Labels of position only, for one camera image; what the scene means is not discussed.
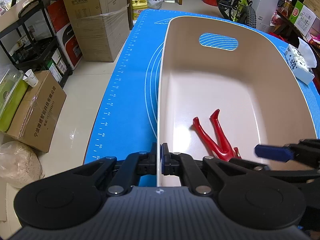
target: green plastic container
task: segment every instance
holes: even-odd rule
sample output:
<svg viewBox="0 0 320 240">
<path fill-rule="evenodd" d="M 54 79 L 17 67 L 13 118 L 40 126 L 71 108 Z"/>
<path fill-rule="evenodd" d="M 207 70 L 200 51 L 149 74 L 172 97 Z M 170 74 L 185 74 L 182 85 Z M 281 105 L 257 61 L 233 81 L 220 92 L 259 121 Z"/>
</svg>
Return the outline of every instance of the green plastic container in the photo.
<svg viewBox="0 0 320 240">
<path fill-rule="evenodd" d="M 14 114 L 26 93 L 28 84 L 22 80 L 23 73 L 13 65 L 0 69 L 0 131 L 9 129 Z"/>
</svg>

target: blue cutting mat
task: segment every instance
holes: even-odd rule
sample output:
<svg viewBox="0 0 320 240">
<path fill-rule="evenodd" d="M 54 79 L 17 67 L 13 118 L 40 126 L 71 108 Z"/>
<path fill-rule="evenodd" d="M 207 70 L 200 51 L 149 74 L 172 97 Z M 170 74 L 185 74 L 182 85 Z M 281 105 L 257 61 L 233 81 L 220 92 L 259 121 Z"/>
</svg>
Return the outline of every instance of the blue cutting mat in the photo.
<svg viewBox="0 0 320 240">
<path fill-rule="evenodd" d="M 103 96 L 84 163 L 105 156 L 116 156 L 118 160 L 123 160 L 129 153 L 149 151 L 152 143 L 156 142 L 157 93 L 164 37 L 169 21 L 183 15 L 215 18 L 167 10 L 149 9 L 141 13 Z M 260 33 L 274 43 L 283 55 L 287 43 Z M 223 49 L 237 47 L 237 40 L 210 33 L 203 34 L 200 42 Z M 320 96 L 313 83 L 307 86 L 298 82 L 320 138 Z M 143 176 L 140 185 L 155 186 L 156 177 Z"/>
</svg>

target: bicycle pedal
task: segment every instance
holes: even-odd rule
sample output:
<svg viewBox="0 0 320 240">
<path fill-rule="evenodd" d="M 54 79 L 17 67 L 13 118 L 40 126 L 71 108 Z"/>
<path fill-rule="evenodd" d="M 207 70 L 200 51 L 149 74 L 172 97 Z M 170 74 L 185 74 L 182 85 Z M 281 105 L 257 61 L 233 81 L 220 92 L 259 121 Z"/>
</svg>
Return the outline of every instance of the bicycle pedal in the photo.
<svg viewBox="0 0 320 240">
<path fill-rule="evenodd" d="M 230 5 L 227 1 L 224 1 L 224 0 L 221 0 L 219 3 L 218 3 L 218 7 L 219 9 L 222 9 L 224 11 L 228 10 L 230 8 Z"/>
</svg>

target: yellow plastic bottle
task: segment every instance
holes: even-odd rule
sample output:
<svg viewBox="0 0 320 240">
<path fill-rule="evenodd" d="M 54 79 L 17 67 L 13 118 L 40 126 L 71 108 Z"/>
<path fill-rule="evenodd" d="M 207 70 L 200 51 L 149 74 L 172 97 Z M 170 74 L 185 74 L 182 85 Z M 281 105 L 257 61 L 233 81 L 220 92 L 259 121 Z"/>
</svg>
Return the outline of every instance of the yellow plastic bottle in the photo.
<svg viewBox="0 0 320 240">
<path fill-rule="evenodd" d="M 138 19 L 140 13 L 148 9 L 147 0 L 132 0 L 133 19 Z"/>
</svg>

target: white paper cup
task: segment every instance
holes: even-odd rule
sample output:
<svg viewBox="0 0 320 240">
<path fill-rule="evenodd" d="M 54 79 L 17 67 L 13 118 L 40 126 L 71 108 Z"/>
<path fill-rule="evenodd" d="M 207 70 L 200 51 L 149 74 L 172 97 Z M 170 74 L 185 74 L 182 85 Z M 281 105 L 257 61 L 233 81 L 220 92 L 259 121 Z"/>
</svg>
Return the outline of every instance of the white paper cup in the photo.
<svg viewBox="0 0 320 240">
<path fill-rule="evenodd" d="M 25 82 L 27 82 L 27 84 L 29 84 L 31 87 L 35 87 L 38 84 L 38 79 L 35 76 L 35 74 L 33 73 L 33 71 L 31 69 L 29 69 L 26 72 L 26 76 L 23 76 L 22 80 L 24 80 Z"/>
</svg>

